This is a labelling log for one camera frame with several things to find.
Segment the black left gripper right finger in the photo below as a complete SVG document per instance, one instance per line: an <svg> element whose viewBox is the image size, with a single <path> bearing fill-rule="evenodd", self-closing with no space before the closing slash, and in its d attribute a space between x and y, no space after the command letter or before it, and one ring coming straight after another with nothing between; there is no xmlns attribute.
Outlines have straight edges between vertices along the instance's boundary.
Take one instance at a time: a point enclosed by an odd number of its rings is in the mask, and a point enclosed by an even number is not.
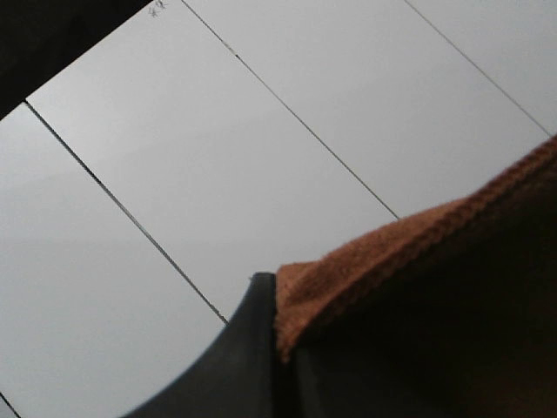
<svg viewBox="0 0 557 418"><path fill-rule="evenodd" d="M375 354L303 347L294 355L304 417L390 417L389 370Z"/></svg>

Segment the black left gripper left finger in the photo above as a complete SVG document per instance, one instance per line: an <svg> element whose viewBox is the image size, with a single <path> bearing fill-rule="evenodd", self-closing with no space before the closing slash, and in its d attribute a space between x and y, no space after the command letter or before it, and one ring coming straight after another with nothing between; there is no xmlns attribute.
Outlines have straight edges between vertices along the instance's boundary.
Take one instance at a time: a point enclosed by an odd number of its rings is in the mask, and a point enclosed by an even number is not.
<svg viewBox="0 0 557 418"><path fill-rule="evenodd" d="M128 417L272 417L275 275L257 273L215 341Z"/></svg>

